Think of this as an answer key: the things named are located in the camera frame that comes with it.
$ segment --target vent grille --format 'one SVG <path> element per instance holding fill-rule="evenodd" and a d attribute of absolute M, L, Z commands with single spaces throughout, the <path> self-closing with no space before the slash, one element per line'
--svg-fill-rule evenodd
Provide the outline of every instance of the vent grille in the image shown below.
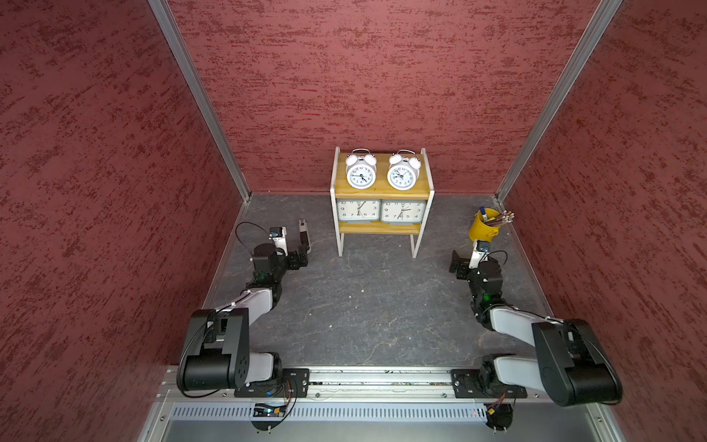
<path fill-rule="evenodd" d="M 247 421 L 252 404 L 232 405 L 213 402 L 178 402 L 172 420 Z M 407 421 L 407 422 L 482 422 L 483 405 L 464 404 L 381 404 L 369 402 L 298 403 L 287 419 L 298 421 Z M 263 418 L 253 420 L 274 420 Z"/>

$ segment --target wall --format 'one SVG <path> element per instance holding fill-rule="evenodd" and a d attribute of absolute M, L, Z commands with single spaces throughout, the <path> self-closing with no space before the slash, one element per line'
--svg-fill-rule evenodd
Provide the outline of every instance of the wall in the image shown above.
<path fill-rule="evenodd" d="M 427 147 L 439 191 L 484 194 L 597 4 L 170 1 L 254 191 L 327 191 L 335 146 Z"/>
<path fill-rule="evenodd" d="M 0 33 L 0 440 L 133 441 L 238 192 L 146 1 Z"/>
<path fill-rule="evenodd" d="M 554 313 L 624 382 L 629 440 L 707 438 L 707 4 L 624 0 L 506 206 Z"/>

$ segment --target clock face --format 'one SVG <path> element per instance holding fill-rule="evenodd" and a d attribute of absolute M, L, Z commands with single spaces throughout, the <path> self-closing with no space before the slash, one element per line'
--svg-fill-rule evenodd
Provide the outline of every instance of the clock face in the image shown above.
<path fill-rule="evenodd" d="M 375 173 L 368 165 L 355 165 L 349 169 L 346 175 L 349 179 L 349 184 L 356 189 L 366 189 L 375 181 Z"/>
<path fill-rule="evenodd" d="M 340 221 L 376 221 L 380 216 L 377 199 L 338 199 L 337 213 Z"/>
<path fill-rule="evenodd" d="M 398 190 L 408 190 L 415 185 L 416 176 L 410 169 L 403 166 L 393 166 L 388 171 L 388 182 Z"/>
<path fill-rule="evenodd" d="M 421 223 L 425 201 L 382 201 L 380 220 L 387 223 Z"/>

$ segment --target metal panel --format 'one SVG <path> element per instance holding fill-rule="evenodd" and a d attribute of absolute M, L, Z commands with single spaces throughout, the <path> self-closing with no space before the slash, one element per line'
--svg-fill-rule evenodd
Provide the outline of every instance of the metal panel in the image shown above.
<path fill-rule="evenodd" d="M 223 131 L 221 123 L 218 121 L 218 115 L 216 115 L 216 111 L 211 105 L 209 96 L 206 94 L 206 89 L 201 82 L 197 68 L 194 66 L 194 62 L 189 56 L 189 51 L 182 39 L 182 34 L 179 32 L 179 28 L 177 27 L 169 5 L 167 5 L 165 0 L 148 0 L 148 2 L 182 70 L 182 74 L 185 80 L 187 80 L 189 89 L 192 90 L 194 99 L 201 110 L 201 114 L 204 116 L 204 120 L 206 120 L 206 125 L 209 126 L 209 130 L 221 152 L 221 156 L 223 156 L 223 162 L 226 163 L 228 171 L 231 177 L 233 177 L 235 185 L 238 187 L 240 196 L 243 198 L 244 202 L 250 201 L 250 188 L 245 182 L 243 172 L 240 170 L 240 167 L 238 167 L 233 151 L 230 148 L 230 143 L 228 143 L 226 133 Z"/>
<path fill-rule="evenodd" d="M 597 434 L 583 408 L 560 409 L 552 404 L 516 404 L 508 434 L 495 434 L 485 425 L 456 421 L 289 421 L 257 432 L 247 421 L 172 421 L 166 442 L 596 442 Z"/>
<path fill-rule="evenodd" d="M 607 29 L 607 26 L 609 26 L 609 23 L 619 9 L 622 1 L 623 0 L 602 0 L 599 6 L 597 6 L 597 10 L 589 20 L 587 28 L 584 30 L 582 37 L 577 43 L 577 47 L 575 47 L 570 59 L 567 61 L 567 65 L 565 65 L 565 69 L 562 71 L 562 75 L 560 75 L 555 89 L 550 93 L 545 107 L 543 107 L 540 112 L 535 125 L 530 130 L 528 137 L 520 148 L 518 156 L 515 157 L 512 166 L 506 173 L 506 177 L 498 188 L 496 196 L 499 201 L 503 202 L 508 196 L 508 192 L 513 186 L 513 183 L 515 183 L 518 176 L 520 176 L 520 172 L 525 167 L 535 147 L 545 134 L 547 127 L 555 117 L 557 110 L 562 105 L 570 89 L 572 89 L 572 85 L 579 77 L 580 72 L 587 63 L 587 60 L 589 60 L 589 57 L 602 35 L 604 35 L 604 31 Z"/>
<path fill-rule="evenodd" d="M 280 418 L 252 417 L 253 404 L 177 402 L 171 421 L 278 421 Z M 298 403 L 288 421 L 365 421 L 365 422 L 448 422 L 486 423 L 486 407 L 473 402 L 456 403 L 380 403 L 380 402 L 308 402 Z"/>

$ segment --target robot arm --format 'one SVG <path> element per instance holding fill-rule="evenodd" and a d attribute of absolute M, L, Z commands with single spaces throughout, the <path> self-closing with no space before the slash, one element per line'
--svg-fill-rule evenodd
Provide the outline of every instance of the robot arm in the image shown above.
<path fill-rule="evenodd" d="M 284 227 L 270 228 L 272 242 L 258 245 L 253 252 L 253 281 L 226 306 L 192 314 L 177 370 L 182 394 L 238 390 L 251 382 L 282 377 L 277 354 L 249 352 L 249 327 L 279 302 L 286 271 L 308 264 L 307 223 L 301 219 L 299 224 L 302 244 L 296 250 L 288 253 Z"/>
<path fill-rule="evenodd" d="M 520 385 L 547 392 L 561 407 L 621 400 L 621 381 L 589 324 L 543 318 L 503 299 L 501 266 L 489 257 L 488 243 L 476 242 L 469 260 L 452 252 L 450 272 L 469 282 L 472 310 L 481 325 L 535 347 L 537 359 L 485 357 L 478 378 L 482 391 L 493 395 L 504 385 Z"/>

